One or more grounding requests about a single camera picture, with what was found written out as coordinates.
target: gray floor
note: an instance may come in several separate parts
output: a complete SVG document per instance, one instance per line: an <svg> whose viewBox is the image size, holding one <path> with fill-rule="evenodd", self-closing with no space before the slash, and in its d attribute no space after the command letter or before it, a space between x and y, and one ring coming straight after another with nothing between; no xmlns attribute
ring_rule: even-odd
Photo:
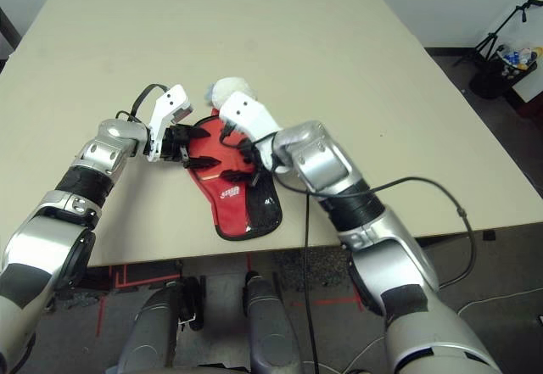
<svg viewBox="0 0 543 374"><path fill-rule="evenodd" d="M474 96L467 82L474 68L464 64L451 68L453 58L436 58L443 71L481 116L496 138L515 158L527 177L543 186L543 135L529 120L519 118L501 98L487 101ZM496 241L483 241L478 233L479 258L466 280L448 287L441 298L454 310L464 304L502 294L543 287L543 225L517 226L496 232ZM445 280L467 263L465 237L436 244L428 254ZM299 271L295 256L260 253L252 255L253 267L283 280L283 302L294 324L304 360L311 360L303 294L297 291ZM361 310L353 287L338 268L342 255L315 253L311 259L312 311L320 361L343 369L373 339L383 334L383 322ZM206 326L201 332L179 333L176 364L191 366L222 362L226 366L249 366L247 327L241 309L241 288L246 272L243 254L191 259L185 262L187 275L208 277ZM97 336L98 304L62 305L45 315L38 327L35 350L21 373L99 373L115 363L138 309L151 294L147 288L134 293L113 293L105 299L102 330ZM543 372L543 291L509 299L474 304L462 313L505 373ZM312 368L306 365L306 372ZM374 374L387 373L383 342L375 343L353 365ZM323 374L331 374L322 369Z"/></svg>

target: red fabric with black border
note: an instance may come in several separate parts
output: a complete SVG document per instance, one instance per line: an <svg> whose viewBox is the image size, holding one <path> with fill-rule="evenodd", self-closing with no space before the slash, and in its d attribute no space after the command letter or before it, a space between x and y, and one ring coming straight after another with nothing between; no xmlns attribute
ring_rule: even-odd
<svg viewBox="0 0 543 374"><path fill-rule="evenodd" d="M250 220L245 202L245 182L229 182L220 178L224 170L252 173L254 166L244 162L236 148L225 147L219 142L224 123L218 118L203 120L197 126L204 128L210 137L191 140L188 152L191 157L211 156L221 163L208 169L190 170L202 193L211 203L213 223L222 236L240 237L249 232ZM244 138L233 132L224 142L235 145Z"/></svg>

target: black joint band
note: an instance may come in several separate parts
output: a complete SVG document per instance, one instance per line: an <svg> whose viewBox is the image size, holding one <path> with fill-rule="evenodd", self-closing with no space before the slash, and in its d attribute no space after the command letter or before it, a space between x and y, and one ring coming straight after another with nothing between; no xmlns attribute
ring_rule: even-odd
<svg viewBox="0 0 543 374"><path fill-rule="evenodd" d="M369 188L364 180L360 179L339 194L365 192ZM352 198L327 198L320 204L328 212L330 221L339 232L363 226L384 212L384 206L375 193L361 194Z"/></svg>
<svg viewBox="0 0 543 374"><path fill-rule="evenodd" d="M56 190L81 195L102 207L112 188L113 181L103 173L84 166L73 166L65 173Z"/></svg>

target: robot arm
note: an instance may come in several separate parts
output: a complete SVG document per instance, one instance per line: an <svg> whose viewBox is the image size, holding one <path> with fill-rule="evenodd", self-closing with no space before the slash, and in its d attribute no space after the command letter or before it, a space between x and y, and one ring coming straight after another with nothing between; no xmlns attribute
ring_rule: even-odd
<svg viewBox="0 0 543 374"><path fill-rule="evenodd" d="M351 252L349 273L364 304L385 318L392 372L500 372L475 333L437 297L434 268L392 209L375 194L352 194L369 186L321 123L282 129L261 103L240 91L216 107L226 123L255 142L268 170L293 170L321 195L318 203Z"/></svg>
<svg viewBox="0 0 543 374"><path fill-rule="evenodd" d="M92 230L128 158L158 160L166 127L191 111L177 85L157 100L149 128L136 121L102 122L60 183L17 229L0 274L0 373L18 365L53 294L81 280L94 244Z"/></svg>

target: white table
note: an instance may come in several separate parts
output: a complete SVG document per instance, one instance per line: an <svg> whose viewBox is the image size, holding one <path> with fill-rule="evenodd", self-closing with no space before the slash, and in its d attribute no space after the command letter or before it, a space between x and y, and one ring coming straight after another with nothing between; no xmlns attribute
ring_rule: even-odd
<svg viewBox="0 0 543 374"><path fill-rule="evenodd" d="M322 120L372 185L434 178L475 229L543 220L543 202L383 0L48 0L0 75L0 241L54 189L98 123L151 82L240 75L283 126ZM148 119L154 99L140 113ZM220 239L179 164L132 159L104 206L91 265L299 247L304 197L278 188L283 223ZM416 236L459 232L449 201L417 183L380 193ZM311 244L337 243L311 206Z"/></svg>

